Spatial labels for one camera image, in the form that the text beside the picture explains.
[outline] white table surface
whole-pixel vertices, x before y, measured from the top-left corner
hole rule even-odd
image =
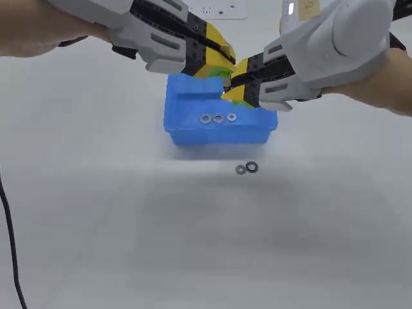
[[[242,59],[280,1],[214,24]],[[412,19],[394,25],[412,47]],[[412,304],[412,120],[327,96],[264,147],[175,148],[165,80],[90,39],[0,59],[0,162],[30,309]],[[245,160],[256,175],[238,176]],[[19,308],[0,212],[0,307]]]

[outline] white robotic hand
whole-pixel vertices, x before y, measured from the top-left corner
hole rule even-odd
[[[190,13],[182,0],[47,1],[80,19],[106,26],[113,51],[132,59],[139,54],[148,71],[204,78],[227,77],[235,69],[232,46],[213,25]]]
[[[283,0],[281,36],[242,61],[222,96],[289,111],[322,89],[371,75],[386,62],[396,0]]]

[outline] black cable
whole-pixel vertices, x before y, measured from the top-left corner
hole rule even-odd
[[[1,182],[1,171],[0,171],[0,198],[1,198],[1,202],[3,203],[3,207],[5,209],[8,237],[10,239],[10,249],[12,251],[14,286],[15,286],[15,290],[17,292],[17,295],[19,296],[21,308],[22,309],[27,309],[26,301],[24,300],[23,291],[21,290],[21,287],[20,287],[19,265],[17,263],[17,251],[15,249],[15,239],[14,239],[12,213],[10,212],[10,206],[8,204],[5,189],[3,188],[3,183]]]

